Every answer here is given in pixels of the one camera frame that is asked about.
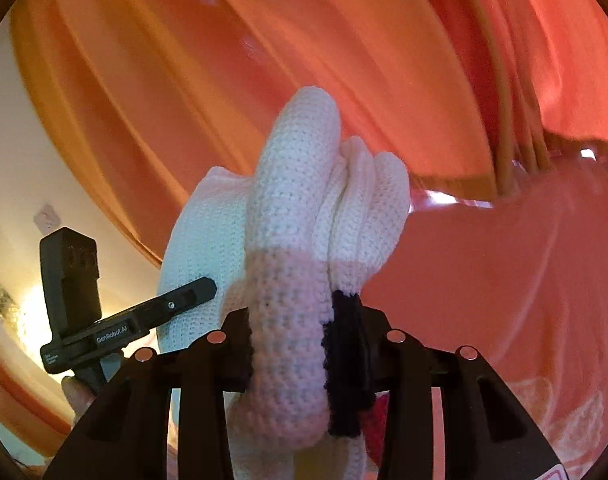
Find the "person's left hand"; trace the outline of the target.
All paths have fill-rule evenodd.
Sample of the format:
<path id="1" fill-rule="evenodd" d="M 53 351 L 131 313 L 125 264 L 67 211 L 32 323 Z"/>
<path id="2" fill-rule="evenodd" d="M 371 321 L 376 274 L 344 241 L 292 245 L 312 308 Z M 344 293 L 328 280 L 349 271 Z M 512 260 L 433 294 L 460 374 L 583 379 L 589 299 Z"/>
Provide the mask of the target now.
<path id="1" fill-rule="evenodd" d="M 61 381 L 63 394 L 74 412 L 74 425 L 88 411 L 95 400 L 91 389 L 74 376 L 66 376 Z"/>

